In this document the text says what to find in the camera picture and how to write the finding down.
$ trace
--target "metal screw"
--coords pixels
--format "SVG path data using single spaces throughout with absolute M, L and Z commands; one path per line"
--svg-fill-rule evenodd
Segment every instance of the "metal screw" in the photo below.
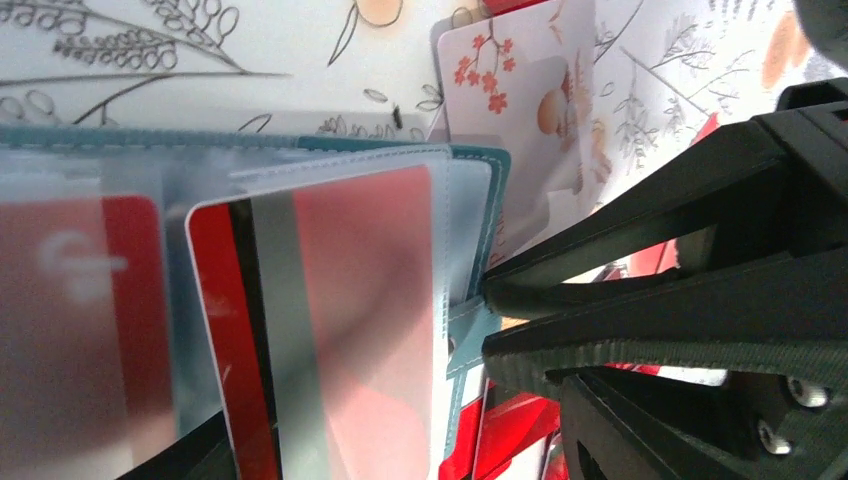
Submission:
M 789 394 L 792 395 L 792 398 L 802 407 L 821 408 L 827 405 L 829 400 L 827 390 L 824 387 L 804 380 L 787 377 L 786 386 L 789 388 Z
M 792 452 L 792 445 L 785 438 L 777 436 L 765 420 L 757 423 L 757 434 L 760 437 L 760 443 L 770 454 L 789 455 Z

